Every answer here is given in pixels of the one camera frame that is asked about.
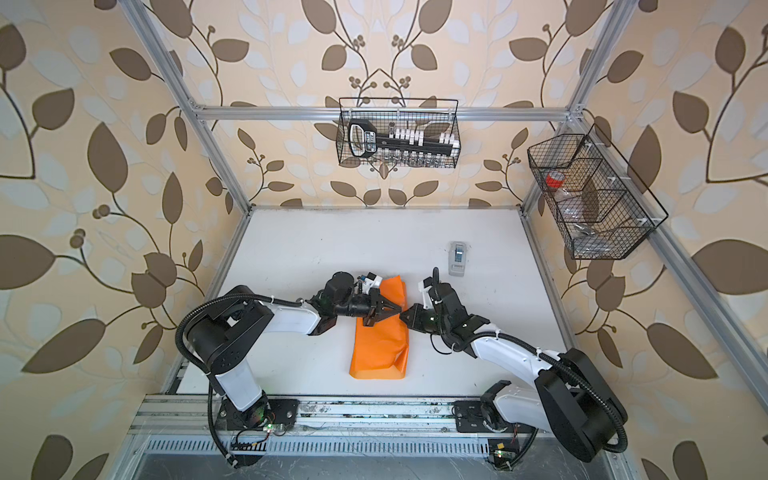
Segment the wire basket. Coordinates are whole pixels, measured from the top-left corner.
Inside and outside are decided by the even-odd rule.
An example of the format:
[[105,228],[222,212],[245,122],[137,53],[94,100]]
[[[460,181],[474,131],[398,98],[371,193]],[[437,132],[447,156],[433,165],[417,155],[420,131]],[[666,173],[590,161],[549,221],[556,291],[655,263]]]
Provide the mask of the wire basket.
[[458,100],[340,98],[336,152],[342,167],[456,168]]
[[[562,134],[531,146],[528,163],[574,260],[621,260],[669,214],[627,162],[618,174],[598,145],[595,126],[586,134]],[[648,192],[658,212],[632,194],[629,183]]]

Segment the white table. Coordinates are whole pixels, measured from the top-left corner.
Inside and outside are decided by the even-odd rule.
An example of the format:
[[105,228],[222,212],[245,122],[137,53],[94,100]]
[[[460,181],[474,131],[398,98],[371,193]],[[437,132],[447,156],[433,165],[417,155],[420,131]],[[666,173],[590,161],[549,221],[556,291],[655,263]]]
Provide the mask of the white table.
[[[448,275],[452,241],[468,244],[466,274]],[[564,351],[544,285],[516,210],[257,210],[221,294],[236,285],[285,300],[310,298],[338,271],[400,275],[409,306],[417,283],[440,268],[468,312],[534,346]],[[267,394],[478,396],[511,374],[465,353],[439,355],[424,333],[410,333],[406,377],[349,375],[355,321],[340,317],[320,336],[262,335],[247,360]],[[439,338],[435,344],[443,351]],[[178,393],[205,393],[190,366]]]

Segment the robotic arm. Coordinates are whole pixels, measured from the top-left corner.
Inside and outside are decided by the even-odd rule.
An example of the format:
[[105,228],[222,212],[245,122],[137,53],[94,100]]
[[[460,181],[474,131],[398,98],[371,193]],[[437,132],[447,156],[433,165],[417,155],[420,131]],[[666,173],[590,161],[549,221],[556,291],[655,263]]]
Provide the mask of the robotic arm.
[[[250,429],[270,413],[270,401],[245,361],[262,333],[320,335],[336,325],[338,315],[362,317],[364,326],[373,326],[399,313],[409,329],[437,334],[452,353],[493,362],[531,387],[502,380],[482,396],[481,411],[490,429],[519,422],[548,430],[584,462],[601,449],[626,449],[626,410],[583,352],[537,349],[503,333],[488,319],[467,313],[450,284],[439,282],[436,268],[432,277],[419,283],[424,303],[405,312],[381,295],[381,281],[373,273],[356,280],[338,272],[310,300],[296,302],[237,286],[184,317],[176,331],[176,346],[205,373],[212,390],[224,396],[223,406],[237,416],[237,424]],[[187,349],[185,338],[197,356]],[[608,443],[614,434],[619,439],[616,445]],[[220,450],[233,462],[223,446]]]

